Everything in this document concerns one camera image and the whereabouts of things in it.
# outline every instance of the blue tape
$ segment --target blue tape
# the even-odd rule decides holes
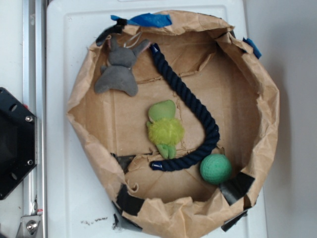
[[[256,46],[256,44],[254,44],[254,42],[251,39],[243,38],[243,42],[247,43],[249,46],[251,46],[253,48],[253,53],[258,59],[262,56],[262,54],[259,51],[258,47]]]
[[[119,18],[120,17],[118,16],[111,15],[111,19],[114,21]],[[130,20],[128,20],[128,24],[160,28],[171,25],[172,20],[170,19],[170,15],[145,13],[131,18]]]

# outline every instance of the metal rail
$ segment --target metal rail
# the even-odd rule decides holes
[[[23,181],[23,215],[41,216],[47,237],[46,198],[46,9],[48,0],[23,1],[23,104],[37,116],[37,167]]]

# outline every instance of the navy blue rope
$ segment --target navy blue rope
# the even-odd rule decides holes
[[[150,163],[150,166],[153,170],[170,172],[188,169],[192,165],[197,164],[207,155],[211,154],[211,151],[216,147],[217,142],[219,141],[219,127],[215,123],[215,120],[212,118],[210,112],[208,112],[206,106],[204,106],[201,101],[196,98],[181,78],[178,77],[173,69],[168,65],[164,55],[160,52],[159,46],[157,44],[153,44],[150,49],[153,54],[154,64],[156,65],[159,73],[163,75],[171,88],[180,96],[186,106],[188,106],[199,119],[206,133],[203,144],[192,153],[178,159],[153,161]]]

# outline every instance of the gray plush toy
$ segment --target gray plush toy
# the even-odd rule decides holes
[[[133,97],[138,93],[138,85],[132,74],[131,67],[138,55],[150,46],[149,40],[143,40],[134,49],[119,47],[116,38],[110,39],[108,61],[110,66],[101,66],[101,76],[95,83],[95,92],[103,93],[116,89]]]

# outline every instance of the crumpled brown paper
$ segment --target crumpled brown paper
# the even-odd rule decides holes
[[[116,201],[122,184],[131,195],[145,199],[137,216],[123,212],[124,217],[149,234],[198,238],[255,205],[274,159],[279,91],[252,47],[235,39],[230,34],[233,27],[222,19],[185,11],[161,13],[170,14],[171,26],[126,26],[118,42],[123,44],[142,31],[140,41],[158,43],[173,70],[215,118],[218,147],[232,163],[232,176],[242,171],[255,178],[245,198],[229,206],[219,188],[202,180],[199,165],[171,173],[149,167],[149,161],[161,160],[147,137],[147,111],[152,104],[167,99],[176,103],[176,117],[185,128],[178,156],[195,150],[205,135],[200,122],[157,72],[149,51],[133,67],[137,96],[115,90],[97,95],[93,86],[100,66],[106,64],[108,48],[93,43],[68,101],[67,116],[111,200]],[[136,155],[126,174],[111,153]]]

